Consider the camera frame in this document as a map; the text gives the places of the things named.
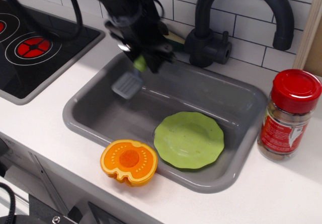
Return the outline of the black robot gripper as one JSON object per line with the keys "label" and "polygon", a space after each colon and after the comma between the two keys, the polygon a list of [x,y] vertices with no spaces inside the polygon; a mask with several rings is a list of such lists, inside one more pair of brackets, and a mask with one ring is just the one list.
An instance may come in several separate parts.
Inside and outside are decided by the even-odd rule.
{"label": "black robot gripper", "polygon": [[142,5],[133,17],[110,17],[105,23],[110,34],[123,44],[120,49],[134,62],[144,52],[146,65],[152,73],[158,73],[161,65],[173,62],[174,53],[170,42],[165,38],[169,30],[155,5]]}

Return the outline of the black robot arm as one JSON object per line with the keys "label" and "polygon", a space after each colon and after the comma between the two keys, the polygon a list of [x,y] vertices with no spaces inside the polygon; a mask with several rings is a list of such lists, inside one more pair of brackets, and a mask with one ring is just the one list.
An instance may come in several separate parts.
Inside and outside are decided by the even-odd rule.
{"label": "black robot arm", "polygon": [[129,46],[131,60],[143,56],[152,73],[171,61],[173,47],[166,39],[169,30],[156,9],[158,0],[99,0],[108,13],[110,35]]}

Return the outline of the black robot base with screw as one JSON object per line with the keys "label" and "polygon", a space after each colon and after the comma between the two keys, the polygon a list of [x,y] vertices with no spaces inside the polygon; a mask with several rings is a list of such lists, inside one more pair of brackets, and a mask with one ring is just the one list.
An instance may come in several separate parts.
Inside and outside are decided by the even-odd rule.
{"label": "black robot base with screw", "polygon": [[1,223],[76,223],[33,195],[25,199],[17,191],[1,183]]}

